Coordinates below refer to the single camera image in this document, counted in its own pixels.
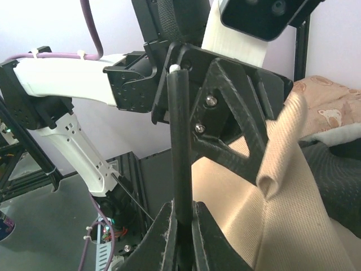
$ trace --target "black cable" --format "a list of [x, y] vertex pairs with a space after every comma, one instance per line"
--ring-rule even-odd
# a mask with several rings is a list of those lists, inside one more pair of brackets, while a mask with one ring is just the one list
[[137, 200], [131, 195], [131, 193], [128, 191], [128, 189], [124, 186], [124, 184], [118, 179], [118, 177], [112, 173], [112, 177], [119, 183], [119, 185], [124, 189], [124, 191], [128, 194], [128, 196], [135, 202], [136, 205], [139, 206], [139, 208], [149, 217], [152, 222], [154, 222], [154, 219], [151, 217], [151, 215], [141, 206]]

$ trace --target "cable tie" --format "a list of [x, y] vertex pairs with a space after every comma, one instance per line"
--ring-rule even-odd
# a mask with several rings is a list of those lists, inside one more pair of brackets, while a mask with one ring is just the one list
[[38, 58], [37, 54], [39, 54], [39, 50], [34, 48], [34, 49], [31, 50], [31, 52], [33, 54], [33, 57], [37, 59]]
[[77, 54], [78, 54], [78, 56], [80, 56], [80, 59], [81, 59], [81, 60], [85, 60], [85, 59], [84, 59], [84, 56], [85, 56], [85, 51], [84, 51], [84, 50], [78, 50], [78, 53], [77, 53]]

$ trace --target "white plastic part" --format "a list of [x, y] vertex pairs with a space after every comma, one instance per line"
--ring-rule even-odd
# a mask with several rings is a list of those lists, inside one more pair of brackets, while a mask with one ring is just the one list
[[122, 54], [108, 55], [98, 61], [66, 58], [25, 58], [14, 72], [25, 91], [34, 97], [63, 96], [98, 100], [116, 106], [107, 66], [125, 59]]
[[221, 22], [219, 1], [213, 1], [204, 33], [202, 49], [261, 67], [268, 42], [225, 27]]
[[169, 67], [169, 73], [175, 72], [175, 71], [180, 71], [181, 67], [177, 64], [173, 64]]
[[105, 197], [112, 191], [117, 181], [112, 177], [118, 171], [113, 169], [100, 155], [86, 134], [82, 131], [75, 114], [66, 114], [56, 122], [57, 127], [37, 130], [48, 138], [64, 155], [85, 181], [93, 196]]

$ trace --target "metal rod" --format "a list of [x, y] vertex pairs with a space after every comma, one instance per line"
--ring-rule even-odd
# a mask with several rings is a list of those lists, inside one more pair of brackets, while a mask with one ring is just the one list
[[174, 212], [177, 219], [177, 266], [193, 267], [193, 195], [191, 171], [191, 130], [188, 70], [170, 67], [167, 76], [170, 116], [171, 159], [174, 182]]
[[119, 185], [124, 189], [125, 193], [128, 194], [128, 196], [135, 202], [135, 204], [145, 213], [149, 219], [154, 222], [154, 219], [151, 217], [151, 215], [139, 204], [139, 202], [132, 196], [131, 192], [128, 191], [128, 189], [125, 187], [125, 185], [119, 180], [119, 178], [112, 173], [112, 177], [119, 183]]
[[307, 17], [305, 22], [297, 28], [296, 52], [294, 56], [294, 81], [298, 81], [306, 77], [310, 22], [311, 16]]
[[57, 190], [59, 188], [59, 182], [63, 176], [56, 169], [56, 166], [40, 148], [38, 143], [29, 134], [29, 132], [12, 118], [2, 97], [0, 97], [0, 119], [11, 129], [16, 139], [19, 140], [19, 142], [24, 146], [24, 148], [32, 156], [39, 167], [41, 167], [45, 173], [49, 173], [49, 177], [54, 186], [54, 189]]

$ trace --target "screw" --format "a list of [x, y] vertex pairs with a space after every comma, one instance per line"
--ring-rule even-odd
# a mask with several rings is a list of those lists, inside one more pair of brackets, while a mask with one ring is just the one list
[[285, 0], [278, 0], [272, 6], [272, 13], [276, 16], [282, 16], [286, 12]]
[[205, 131], [205, 127], [198, 123], [195, 126], [195, 130], [196, 130], [197, 133], [202, 134]]
[[214, 107], [217, 105], [218, 101], [217, 99], [212, 96], [212, 95], [208, 95], [207, 98], [205, 99], [206, 103], [208, 106]]
[[126, 245], [124, 246], [124, 251], [125, 251], [125, 252], [129, 252], [130, 250], [131, 250], [130, 245], [126, 244]]

